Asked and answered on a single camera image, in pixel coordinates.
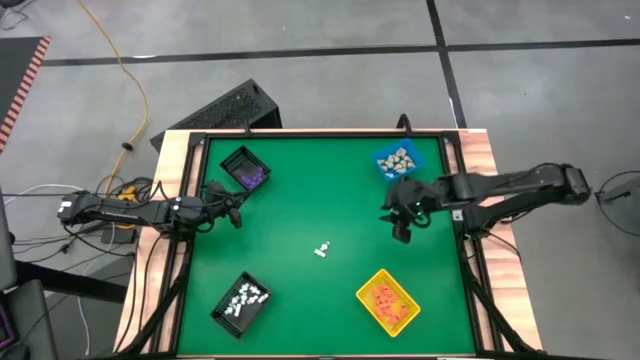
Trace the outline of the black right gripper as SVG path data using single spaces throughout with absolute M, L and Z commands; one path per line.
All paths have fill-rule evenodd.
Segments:
M 403 244 L 411 241 L 409 225 L 429 226 L 431 213 L 439 210 L 439 188 L 408 177 L 401 178 L 385 194 L 382 221 L 394 224 L 392 236 Z

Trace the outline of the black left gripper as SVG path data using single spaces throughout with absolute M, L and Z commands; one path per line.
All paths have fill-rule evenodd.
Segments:
M 203 212 L 210 226 L 213 226 L 218 218 L 229 217 L 236 229 L 242 227 L 241 213 L 237 208 L 229 208 L 229 201 L 245 201 L 250 196 L 249 191 L 227 191 L 221 183 L 215 181 L 207 182 L 201 190 L 204 194 Z

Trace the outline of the black plastic slotted basket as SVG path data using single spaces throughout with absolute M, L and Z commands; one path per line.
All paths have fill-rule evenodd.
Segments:
M 258 184 L 255 189 L 257 190 L 268 181 L 271 174 L 271 169 L 246 146 L 241 146 L 231 153 L 220 163 L 220 167 L 246 191 L 247 188 L 241 182 L 241 177 L 243 175 L 252 178 L 259 168 L 264 170 L 264 181 Z
M 245 284 L 249 284 L 249 288 L 251 286 L 255 286 L 260 290 L 260 294 L 253 294 L 250 289 L 246 292 L 240 292 L 240 287 Z M 264 295 L 269 294 L 269 297 L 262 303 L 258 302 L 258 299 Z M 241 295 L 247 295 L 248 299 L 253 296 L 258 296 L 258 299 L 253 304 L 245 304 L 241 303 L 240 297 Z M 239 317 L 235 317 L 232 314 L 224 314 L 227 307 L 230 307 L 230 303 L 232 298 L 239 298 L 240 303 L 234 306 L 241 306 L 241 314 Z M 214 309 L 212 310 L 210 316 L 211 318 L 224 330 L 226 330 L 230 335 L 235 338 L 241 338 L 247 331 L 247 329 L 251 326 L 252 322 L 255 318 L 260 314 L 264 306 L 267 304 L 271 297 L 271 291 L 268 287 L 258 281 L 256 278 L 251 276 L 247 272 L 242 272 L 241 275 L 234 281 L 231 287 L 226 291 L 226 293 L 222 296 L 220 301 L 216 304 Z

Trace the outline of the yellow plastic slotted basket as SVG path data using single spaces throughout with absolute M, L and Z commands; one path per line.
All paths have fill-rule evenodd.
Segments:
M 403 320 L 398 319 L 397 325 L 391 327 L 388 321 L 391 319 L 381 317 L 380 310 L 377 309 L 376 297 L 371 295 L 373 288 L 379 288 L 381 285 L 389 287 L 389 292 L 381 293 L 386 297 L 385 303 L 393 303 L 392 309 L 387 309 L 390 315 L 395 314 L 397 308 L 400 305 L 406 306 L 407 317 Z M 396 296 L 395 302 L 389 302 L 387 295 L 393 293 Z M 362 303 L 365 309 L 371 314 L 375 321 L 383 328 L 383 330 L 392 338 L 398 336 L 406 326 L 413 321 L 413 319 L 421 312 L 420 306 L 409 295 L 409 293 L 398 283 L 398 281 L 386 270 L 380 269 L 376 272 L 364 285 L 362 285 L 356 292 L 356 298 Z

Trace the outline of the blue plastic slotted basket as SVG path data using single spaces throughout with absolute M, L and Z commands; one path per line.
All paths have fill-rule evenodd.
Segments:
M 396 151 L 399 148 L 406 149 L 407 150 L 407 154 L 405 156 L 397 156 L 396 155 Z M 400 174 L 398 172 L 394 172 L 392 170 L 392 168 L 393 168 L 394 164 L 397 164 L 397 163 L 388 162 L 387 158 L 388 158 L 389 155 L 396 155 L 399 158 L 399 161 L 397 163 L 400 163 L 403 166 L 406 166 L 406 162 L 403 161 L 403 159 L 404 159 L 404 157 L 408 156 L 415 163 L 415 167 L 406 166 L 408 168 L 408 170 L 404 174 Z M 387 161 L 386 162 L 386 166 L 378 165 L 377 160 L 380 160 L 380 159 L 383 159 L 383 160 Z M 414 143 L 408 138 L 396 141 L 396 142 L 386 146 L 385 148 L 375 152 L 374 155 L 373 155 L 373 161 L 374 161 L 374 164 L 376 165 L 378 171 L 382 174 L 382 176 L 385 178 L 386 181 L 393 181 L 393 180 L 399 179 L 399 178 L 401 178 L 403 176 L 409 175 L 409 174 L 415 172 L 416 170 L 418 170 L 419 168 L 421 168 L 424 165 L 424 157 L 418 151 L 418 149 L 414 145 Z M 386 172 L 386 171 L 393 172 L 395 177 L 393 179 L 386 178 L 384 176 L 384 172 Z

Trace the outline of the black perforated computer case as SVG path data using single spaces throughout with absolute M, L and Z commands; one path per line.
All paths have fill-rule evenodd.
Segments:
M 241 83 L 158 133 L 149 142 L 157 152 L 160 152 L 165 133 L 168 130 L 247 127 L 251 129 L 282 128 L 279 106 L 253 79 Z

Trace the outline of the dark operator workstation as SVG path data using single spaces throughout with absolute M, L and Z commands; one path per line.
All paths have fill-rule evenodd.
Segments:
M 18 277 L 1 189 L 0 360 L 59 360 L 42 285 Z

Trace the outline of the black mat orange striped edge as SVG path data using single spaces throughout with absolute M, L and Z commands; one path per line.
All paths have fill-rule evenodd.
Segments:
M 9 142 L 51 37 L 0 38 L 0 154 Z

